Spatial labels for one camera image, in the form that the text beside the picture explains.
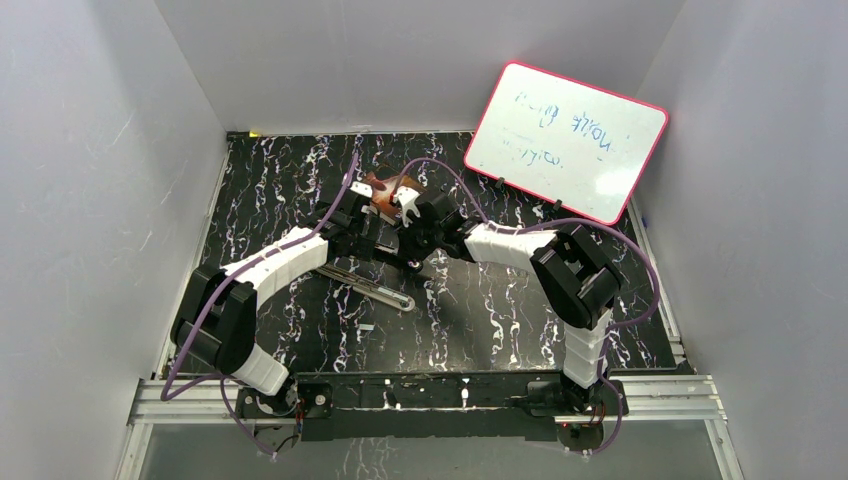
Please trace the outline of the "black stapler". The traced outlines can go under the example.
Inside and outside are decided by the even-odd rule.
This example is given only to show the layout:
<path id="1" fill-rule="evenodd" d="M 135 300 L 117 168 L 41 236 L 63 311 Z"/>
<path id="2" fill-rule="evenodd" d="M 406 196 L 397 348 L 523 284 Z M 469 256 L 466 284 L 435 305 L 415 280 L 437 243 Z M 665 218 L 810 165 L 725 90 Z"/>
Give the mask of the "black stapler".
<path id="1" fill-rule="evenodd" d="M 397 249 L 383 244 L 374 246 L 373 258 L 401 271 L 419 273 L 423 268 L 420 261 L 407 259 L 400 255 Z"/>

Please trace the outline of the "beige stapler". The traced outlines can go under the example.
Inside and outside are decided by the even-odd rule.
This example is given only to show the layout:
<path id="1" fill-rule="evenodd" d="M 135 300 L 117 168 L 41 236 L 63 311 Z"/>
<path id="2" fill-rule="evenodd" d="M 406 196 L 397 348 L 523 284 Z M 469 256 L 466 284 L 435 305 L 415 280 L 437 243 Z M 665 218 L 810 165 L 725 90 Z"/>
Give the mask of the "beige stapler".
<path id="1" fill-rule="evenodd" d="M 330 279 L 344 283 L 350 286 L 355 292 L 395 308 L 401 312 L 410 312 L 415 308 L 415 300 L 411 296 L 382 286 L 353 272 L 349 272 L 333 265 L 321 266 L 316 269 L 316 272 Z"/>

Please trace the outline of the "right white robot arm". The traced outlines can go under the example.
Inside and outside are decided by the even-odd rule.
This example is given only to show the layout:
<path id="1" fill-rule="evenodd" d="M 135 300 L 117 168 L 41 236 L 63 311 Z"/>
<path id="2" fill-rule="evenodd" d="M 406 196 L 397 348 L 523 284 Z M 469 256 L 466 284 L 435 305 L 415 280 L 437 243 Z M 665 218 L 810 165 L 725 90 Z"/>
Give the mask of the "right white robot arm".
<path id="1" fill-rule="evenodd" d="M 565 357 L 557 386 L 529 388 L 529 407 L 587 414 L 601 403 L 607 371 L 603 348 L 622 277 L 586 228 L 519 233 L 463 215 L 443 193 L 408 187 L 392 194 L 390 203 L 400 211 L 398 253 L 406 262 L 421 262 L 441 249 L 455 259 L 500 264 L 536 277 L 565 324 Z"/>

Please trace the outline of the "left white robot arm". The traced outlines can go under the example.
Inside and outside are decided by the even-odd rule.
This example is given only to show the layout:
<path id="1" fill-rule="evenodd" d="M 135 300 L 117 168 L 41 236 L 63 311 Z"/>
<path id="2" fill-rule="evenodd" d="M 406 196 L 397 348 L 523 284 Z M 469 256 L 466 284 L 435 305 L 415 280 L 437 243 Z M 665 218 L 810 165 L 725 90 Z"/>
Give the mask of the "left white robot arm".
<path id="1" fill-rule="evenodd" d="M 366 258 L 375 235 L 367 225 L 377 209 L 371 187 L 356 182 L 317 209 L 305 227 L 224 267 L 198 266 L 190 277 L 170 339 L 177 348 L 172 369 L 187 357 L 260 392 L 260 403 L 275 416 L 294 411 L 297 387 L 289 369 L 255 339 L 260 307 L 303 275 L 340 257 Z"/>

